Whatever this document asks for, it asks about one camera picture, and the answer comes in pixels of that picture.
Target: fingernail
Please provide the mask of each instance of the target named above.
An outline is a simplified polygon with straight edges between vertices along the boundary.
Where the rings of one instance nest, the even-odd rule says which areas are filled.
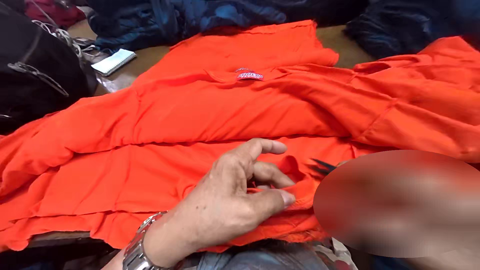
[[[285,190],[280,190],[280,194],[282,195],[283,204],[284,204],[285,208],[289,207],[296,200],[295,196],[293,194],[291,194],[290,192],[287,192]]]

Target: spiral notebook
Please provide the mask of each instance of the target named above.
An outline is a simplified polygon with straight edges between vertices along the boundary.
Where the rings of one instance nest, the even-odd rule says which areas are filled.
[[[115,70],[126,64],[128,61],[135,58],[137,55],[133,51],[126,49],[120,49],[112,56],[105,58],[104,60],[95,63],[92,67],[100,72],[104,76],[109,76]]]

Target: red label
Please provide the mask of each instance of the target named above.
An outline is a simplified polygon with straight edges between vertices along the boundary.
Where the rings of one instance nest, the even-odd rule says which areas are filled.
[[[263,81],[264,76],[255,72],[245,72],[237,76],[237,81],[244,80],[244,79],[255,79],[255,80]]]

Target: metal watch band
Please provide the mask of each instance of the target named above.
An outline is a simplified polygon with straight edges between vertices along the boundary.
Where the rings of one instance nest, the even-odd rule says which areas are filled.
[[[123,255],[123,270],[176,270],[179,268],[179,264],[169,268],[158,267],[147,258],[144,251],[143,242],[146,231],[155,220],[166,213],[167,211],[159,212],[146,219],[142,225],[140,225],[135,237],[125,249],[125,254]]]

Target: orange garment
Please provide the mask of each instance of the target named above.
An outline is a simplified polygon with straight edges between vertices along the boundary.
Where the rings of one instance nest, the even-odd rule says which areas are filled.
[[[480,53],[461,38],[349,70],[332,67],[337,55],[317,41],[311,21],[222,31],[174,46],[129,88],[83,98],[2,138],[1,249],[76,230],[122,248],[221,154],[254,137],[288,146],[259,160],[297,182],[287,188],[297,201],[208,250],[324,236],[310,158],[337,164],[399,148],[480,162]],[[238,68],[263,81],[238,81]]]

